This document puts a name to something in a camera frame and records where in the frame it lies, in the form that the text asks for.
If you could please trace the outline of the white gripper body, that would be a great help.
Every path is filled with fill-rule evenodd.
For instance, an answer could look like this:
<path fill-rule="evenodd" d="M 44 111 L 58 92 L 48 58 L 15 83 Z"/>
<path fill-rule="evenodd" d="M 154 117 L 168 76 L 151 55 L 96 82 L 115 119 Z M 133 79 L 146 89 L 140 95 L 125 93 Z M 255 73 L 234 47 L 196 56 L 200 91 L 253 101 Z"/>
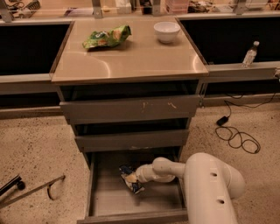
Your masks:
<path fill-rule="evenodd" d="M 137 180 L 141 183 L 147 183 L 154 179 L 154 171 L 151 164 L 144 164 L 136 169 Z"/>

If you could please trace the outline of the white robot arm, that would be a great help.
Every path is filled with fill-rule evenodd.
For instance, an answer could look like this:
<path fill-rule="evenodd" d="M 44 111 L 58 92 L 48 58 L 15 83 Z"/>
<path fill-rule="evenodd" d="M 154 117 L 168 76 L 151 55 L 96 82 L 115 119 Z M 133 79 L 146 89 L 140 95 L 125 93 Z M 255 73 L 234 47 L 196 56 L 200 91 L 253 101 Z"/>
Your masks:
<path fill-rule="evenodd" d="M 217 157 L 200 152 L 184 163 L 157 157 L 136 169 L 122 165 L 119 170 L 133 193 L 141 192 L 143 183 L 181 179 L 189 224 L 238 224 L 232 200 L 244 194 L 245 180 L 238 170 Z"/>

